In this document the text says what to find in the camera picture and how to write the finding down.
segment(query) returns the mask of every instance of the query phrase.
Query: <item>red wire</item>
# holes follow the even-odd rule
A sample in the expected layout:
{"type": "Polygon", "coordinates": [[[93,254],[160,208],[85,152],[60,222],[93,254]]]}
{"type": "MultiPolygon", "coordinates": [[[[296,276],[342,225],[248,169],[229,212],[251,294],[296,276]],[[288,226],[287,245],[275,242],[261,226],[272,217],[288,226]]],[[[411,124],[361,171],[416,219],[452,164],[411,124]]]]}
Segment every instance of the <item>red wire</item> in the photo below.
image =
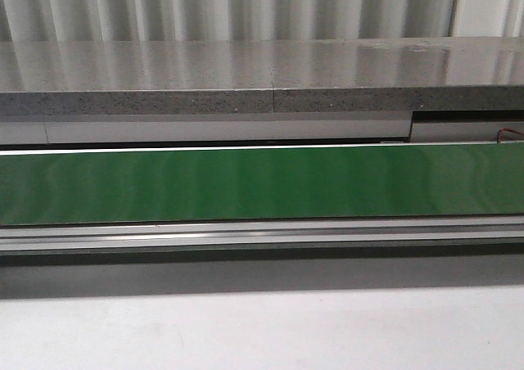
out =
{"type": "Polygon", "coordinates": [[[500,129],[497,132],[497,143],[501,143],[502,142],[502,136],[504,135],[504,133],[513,133],[513,134],[517,134],[517,135],[522,135],[524,137],[524,133],[521,133],[520,131],[513,130],[513,129],[508,129],[508,128],[503,128],[503,129],[500,129]]]}

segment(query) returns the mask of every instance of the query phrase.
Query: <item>green belt surface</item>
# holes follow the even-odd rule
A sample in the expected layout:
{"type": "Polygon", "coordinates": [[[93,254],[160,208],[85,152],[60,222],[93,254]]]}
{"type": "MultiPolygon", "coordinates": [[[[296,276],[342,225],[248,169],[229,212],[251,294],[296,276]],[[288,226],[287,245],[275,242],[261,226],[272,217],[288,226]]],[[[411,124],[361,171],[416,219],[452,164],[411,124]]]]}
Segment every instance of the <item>green belt surface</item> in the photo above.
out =
{"type": "Polygon", "coordinates": [[[0,156],[0,224],[524,213],[524,143],[0,156]]]}

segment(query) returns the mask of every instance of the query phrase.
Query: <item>speckled stone surface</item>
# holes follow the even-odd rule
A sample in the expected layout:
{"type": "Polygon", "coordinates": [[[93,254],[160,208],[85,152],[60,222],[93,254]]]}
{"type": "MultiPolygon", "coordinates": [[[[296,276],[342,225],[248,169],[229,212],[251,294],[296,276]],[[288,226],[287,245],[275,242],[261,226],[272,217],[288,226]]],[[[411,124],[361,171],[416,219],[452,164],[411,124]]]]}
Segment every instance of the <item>speckled stone surface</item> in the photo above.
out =
{"type": "Polygon", "coordinates": [[[522,110],[524,38],[0,43],[0,116],[522,110]]]}

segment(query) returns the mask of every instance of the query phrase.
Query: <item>white corrugated panel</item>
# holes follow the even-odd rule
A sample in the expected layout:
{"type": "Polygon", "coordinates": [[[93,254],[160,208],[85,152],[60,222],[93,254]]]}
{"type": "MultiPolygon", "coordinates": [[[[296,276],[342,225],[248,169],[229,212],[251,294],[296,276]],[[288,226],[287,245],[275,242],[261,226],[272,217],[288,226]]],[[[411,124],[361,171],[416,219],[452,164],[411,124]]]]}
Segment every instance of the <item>white corrugated panel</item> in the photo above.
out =
{"type": "Polygon", "coordinates": [[[518,36],[524,0],[0,0],[0,40],[518,36]]]}

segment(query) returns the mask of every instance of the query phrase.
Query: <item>conveyor belt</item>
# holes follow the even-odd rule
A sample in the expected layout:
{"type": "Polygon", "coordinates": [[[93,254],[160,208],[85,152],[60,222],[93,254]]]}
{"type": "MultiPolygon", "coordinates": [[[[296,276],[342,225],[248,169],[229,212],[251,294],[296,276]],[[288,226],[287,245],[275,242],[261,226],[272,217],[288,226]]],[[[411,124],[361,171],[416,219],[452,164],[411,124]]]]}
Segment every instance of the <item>conveyor belt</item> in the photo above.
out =
{"type": "Polygon", "coordinates": [[[3,226],[524,213],[524,144],[4,151],[3,226]]]}

